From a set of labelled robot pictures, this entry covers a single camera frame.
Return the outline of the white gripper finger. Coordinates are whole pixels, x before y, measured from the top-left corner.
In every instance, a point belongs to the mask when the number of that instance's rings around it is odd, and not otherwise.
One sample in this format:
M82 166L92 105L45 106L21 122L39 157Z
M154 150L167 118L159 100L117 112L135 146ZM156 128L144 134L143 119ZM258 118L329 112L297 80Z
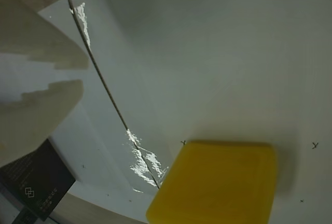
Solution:
M89 58L63 32L19 0L1 0L1 53L26 55L55 69L87 69Z
M23 93L1 103L1 166L36 150L81 100L81 80L50 83L47 90Z

